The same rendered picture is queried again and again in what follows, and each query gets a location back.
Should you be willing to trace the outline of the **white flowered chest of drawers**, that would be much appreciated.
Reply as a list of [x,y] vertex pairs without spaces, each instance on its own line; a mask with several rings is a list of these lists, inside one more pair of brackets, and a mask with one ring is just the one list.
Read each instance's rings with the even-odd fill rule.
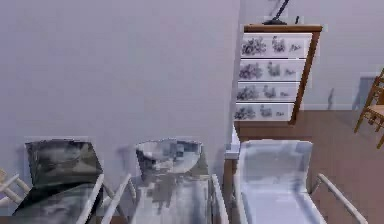
[[296,123],[321,31],[320,25],[244,26],[236,121]]

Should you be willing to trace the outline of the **black desk lamp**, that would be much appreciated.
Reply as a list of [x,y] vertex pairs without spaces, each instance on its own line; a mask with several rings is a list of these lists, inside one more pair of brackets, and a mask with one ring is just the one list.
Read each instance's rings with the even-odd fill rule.
[[290,0],[272,0],[275,2],[274,8],[270,12],[271,19],[263,22],[263,25],[286,25],[286,22],[280,20]]

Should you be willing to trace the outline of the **brown wooden chair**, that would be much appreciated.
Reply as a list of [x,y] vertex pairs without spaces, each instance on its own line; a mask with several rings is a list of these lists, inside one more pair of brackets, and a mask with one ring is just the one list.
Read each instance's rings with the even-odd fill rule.
[[375,131],[384,130],[384,68],[375,77],[368,93],[364,107],[359,115],[354,132],[357,133],[363,120],[367,119],[369,125],[375,125]]

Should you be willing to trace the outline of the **pale wooden chair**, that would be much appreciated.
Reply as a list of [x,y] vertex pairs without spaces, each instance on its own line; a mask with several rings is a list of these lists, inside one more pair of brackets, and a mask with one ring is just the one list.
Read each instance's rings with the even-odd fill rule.
[[[13,185],[17,185],[22,193],[19,194],[13,190]],[[0,168],[0,207],[8,206],[10,203],[19,205],[30,190],[31,187],[20,178],[19,174],[9,176],[4,169]]]

